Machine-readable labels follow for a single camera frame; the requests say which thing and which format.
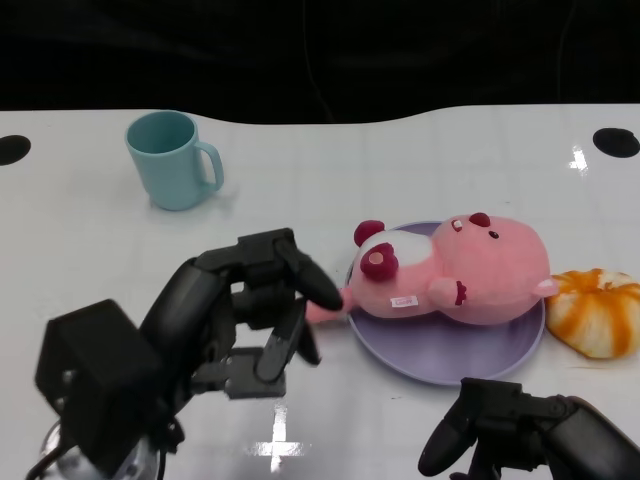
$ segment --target pink plush toy foot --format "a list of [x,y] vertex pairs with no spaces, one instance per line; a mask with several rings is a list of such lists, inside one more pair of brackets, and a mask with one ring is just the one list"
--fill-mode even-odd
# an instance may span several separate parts
[[325,310],[317,306],[315,303],[307,302],[307,320],[309,320],[310,323],[322,323],[343,318],[347,313],[353,310],[355,305],[353,303],[353,294],[349,287],[341,288],[340,295],[342,295],[343,304],[340,312]]
[[467,287],[453,278],[437,278],[431,282],[427,295],[441,308],[459,307],[467,299]]

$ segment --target pink plush toy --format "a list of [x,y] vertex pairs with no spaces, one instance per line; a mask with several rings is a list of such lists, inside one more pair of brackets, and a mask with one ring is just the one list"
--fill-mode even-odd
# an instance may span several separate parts
[[360,250],[342,290],[344,310],[310,304],[311,322],[361,307],[380,318],[440,310],[460,322],[495,325],[557,291],[540,237],[508,218],[460,215],[443,222],[431,238],[366,221],[354,240]]

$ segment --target robotic hand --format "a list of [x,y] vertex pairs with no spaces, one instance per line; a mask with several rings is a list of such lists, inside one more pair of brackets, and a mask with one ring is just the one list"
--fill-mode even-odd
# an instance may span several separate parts
[[[244,290],[232,293],[238,283]],[[194,394],[284,396],[284,369],[295,352],[320,363],[306,299],[342,308],[331,280],[283,229],[187,260],[139,330],[111,300],[51,320],[36,385],[60,415],[60,434],[27,478],[40,477],[74,446],[100,478],[123,478],[143,437],[163,462],[184,440],[175,415]],[[273,328],[266,346],[234,348],[239,323]]]
[[519,384],[464,379],[418,470],[434,477],[476,441],[469,473],[452,480],[497,480],[502,468],[531,471],[545,464],[554,480],[640,479],[638,447],[576,397],[536,398]]

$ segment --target orange squash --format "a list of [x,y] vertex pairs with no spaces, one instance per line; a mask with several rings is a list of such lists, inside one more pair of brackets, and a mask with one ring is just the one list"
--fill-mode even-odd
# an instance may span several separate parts
[[547,328],[591,358],[617,358],[640,347],[640,284],[596,268],[554,275],[558,294],[546,300]]

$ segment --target pink plush toy arm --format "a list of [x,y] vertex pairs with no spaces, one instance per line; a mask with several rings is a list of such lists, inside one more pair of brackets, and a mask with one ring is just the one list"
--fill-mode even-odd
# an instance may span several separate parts
[[307,302],[307,320],[310,323],[322,323],[330,320],[339,320],[347,313],[349,313],[356,305],[351,293],[351,288],[345,287],[340,289],[340,295],[342,295],[342,310],[339,312],[332,312],[320,308],[315,303]]

